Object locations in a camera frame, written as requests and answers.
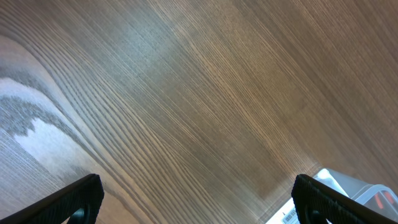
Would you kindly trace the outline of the red handled snips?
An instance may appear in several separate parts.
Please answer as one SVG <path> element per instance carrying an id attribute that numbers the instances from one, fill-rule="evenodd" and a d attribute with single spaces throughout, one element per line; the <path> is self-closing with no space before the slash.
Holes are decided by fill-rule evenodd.
<path id="1" fill-rule="evenodd" d="M 389 191 L 382 190 L 375 194 L 374 199 L 381 210 L 393 209 L 397 202 Z"/>

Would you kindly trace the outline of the clear plastic container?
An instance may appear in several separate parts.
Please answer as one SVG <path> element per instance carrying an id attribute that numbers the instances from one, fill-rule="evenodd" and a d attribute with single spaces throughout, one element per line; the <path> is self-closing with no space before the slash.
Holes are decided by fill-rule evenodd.
<path id="1" fill-rule="evenodd" d="M 381 210 L 374 199 L 377 192 L 389 191 L 397 202 L 397 195 L 385 185 L 369 184 L 332 169 L 323 168 L 313 178 L 340 194 L 358 202 L 393 221 L 397 221 L 397 205 L 393 209 Z M 294 201 L 289 199 L 281 206 L 266 224 L 299 224 Z"/>

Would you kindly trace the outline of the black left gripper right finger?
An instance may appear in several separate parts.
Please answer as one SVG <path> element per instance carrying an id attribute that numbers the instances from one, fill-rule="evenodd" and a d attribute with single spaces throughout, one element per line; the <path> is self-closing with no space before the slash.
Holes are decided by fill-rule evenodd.
<path id="1" fill-rule="evenodd" d="M 291 196 L 300 224 L 397 224 L 306 174 L 296 176 Z"/>

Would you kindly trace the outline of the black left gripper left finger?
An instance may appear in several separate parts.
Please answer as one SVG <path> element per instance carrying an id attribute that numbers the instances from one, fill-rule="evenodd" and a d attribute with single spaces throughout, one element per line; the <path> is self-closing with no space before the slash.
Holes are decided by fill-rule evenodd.
<path id="1" fill-rule="evenodd" d="M 89 174 L 61 190 L 1 220 L 1 223 L 96 222 L 104 199 L 100 176 Z"/>

